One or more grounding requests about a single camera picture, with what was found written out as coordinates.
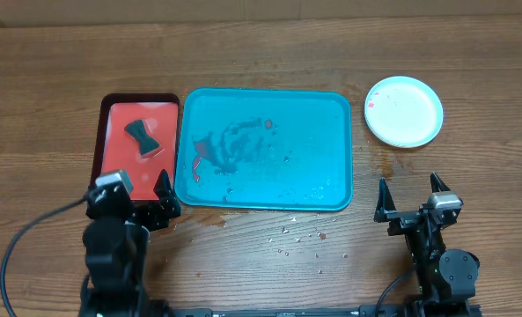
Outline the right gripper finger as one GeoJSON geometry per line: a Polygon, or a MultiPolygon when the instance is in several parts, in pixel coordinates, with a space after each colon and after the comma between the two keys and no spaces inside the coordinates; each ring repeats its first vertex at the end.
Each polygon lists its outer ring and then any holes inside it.
{"type": "Polygon", "coordinates": [[[397,210],[389,191],[389,187],[387,186],[386,179],[382,177],[379,180],[379,196],[373,219],[377,223],[386,222],[389,214],[396,212],[397,210]]]}
{"type": "Polygon", "coordinates": [[[433,193],[447,192],[451,190],[435,172],[430,174],[430,185],[433,193]]]}

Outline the green and orange sponge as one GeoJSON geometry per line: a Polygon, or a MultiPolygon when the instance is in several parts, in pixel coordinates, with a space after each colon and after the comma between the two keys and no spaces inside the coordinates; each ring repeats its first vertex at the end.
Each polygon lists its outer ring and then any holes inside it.
{"type": "Polygon", "coordinates": [[[128,123],[124,127],[124,131],[136,141],[139,154],[142,157],[150,156],[159,150],[159,142],[148,134],[143,120],[128,123]]]}

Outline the light blue plate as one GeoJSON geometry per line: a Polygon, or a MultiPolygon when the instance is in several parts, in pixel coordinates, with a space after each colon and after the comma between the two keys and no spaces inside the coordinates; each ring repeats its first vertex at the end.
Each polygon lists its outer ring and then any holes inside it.
{"type": "Polygon", "coordinates": [[[369,90],[364,118],[372,134],[385,144],[417,148],[438,135],[444,109],[436,92],[424,82],[394,76],[380,80],[369,90]]]}

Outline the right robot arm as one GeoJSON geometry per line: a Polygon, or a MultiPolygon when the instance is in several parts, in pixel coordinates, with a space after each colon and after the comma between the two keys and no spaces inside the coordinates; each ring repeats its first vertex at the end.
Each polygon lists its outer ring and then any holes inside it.
{"type": "Polygon", "coordinates": [[[387,223],[390,236],[402,235],[413,268],[390,283],[380,295],[376,316],[480,316],[478,306],[470,306],[475,296],[479,259],[461,249],[448,249],[442,230],[457,223],[463,201],[436,173],[430,175],[431,194],[414,211],[398,211],[386,180],[379,181],[379,197],[374,221],[387,223]],[[420,293],[409,295],[395,308],[382,306],[386,295],[398,283],[415,275],[420,293]]]}

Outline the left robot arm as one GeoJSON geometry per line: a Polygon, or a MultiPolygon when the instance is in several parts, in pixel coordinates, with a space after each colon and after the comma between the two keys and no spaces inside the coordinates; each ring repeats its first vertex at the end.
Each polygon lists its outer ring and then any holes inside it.
{"type": "Polygon", "coordinates": [[[126,171],[104,173],[85,194],[85,265],[81,316],[173,316],[164,299],[151,299],[143,275],[151,232],[181,215],[167,171],[159,173],[154,200],[133,201],[126,171]]]}

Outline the dark red water tray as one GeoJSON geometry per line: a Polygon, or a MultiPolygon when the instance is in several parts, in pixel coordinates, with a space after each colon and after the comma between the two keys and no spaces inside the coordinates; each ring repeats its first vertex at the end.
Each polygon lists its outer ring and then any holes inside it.
{"type": "Polygon", "coordinates": [[[159,173],[165,169],[174,182],[180,100],[173,93],[110,93],[101,101],[90,183],[102,173],[127,171],[135,201],[152,201],[159,173]],[[136,141],[124,127],[143,120],[160,148],[150,156],[139,154],[136,141]]]}

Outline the teal plastic tray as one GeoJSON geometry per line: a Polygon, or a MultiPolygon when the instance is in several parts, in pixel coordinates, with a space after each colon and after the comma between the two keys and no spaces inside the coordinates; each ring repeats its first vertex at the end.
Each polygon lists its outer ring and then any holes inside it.
{"type": "Polygon", "coordinates": [[[354,191],[336,92],[200,88],[184,103],[174,190],[193,206],[338,211],[354,191]]]}

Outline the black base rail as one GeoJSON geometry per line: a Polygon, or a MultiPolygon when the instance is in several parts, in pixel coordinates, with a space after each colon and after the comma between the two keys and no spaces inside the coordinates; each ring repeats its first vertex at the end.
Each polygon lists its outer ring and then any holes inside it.
{"type": "MultiPolygon", "coordinates": [[[[471,313],[468,316],[481,317],[479,306],[470,306],[471,313]]],[[[129,313],[95,312],[89,309],[79,311],[78,316],[135,316],[129,313]]],[[[358,308],[317,308],[317,309],[284,309],[284,310],[237,310],[237,311],[212,311],[206,308],[200,309],[172,309],[165,305],[155,305],[148,314],[143,316],[176,316],[176,317],[373,317],[376,316],[375,305],[361,305],[358,308]]],[[[379,310],[380,317],[409,316],[403,312],[401,305],[383,305],[379,310]]]]}

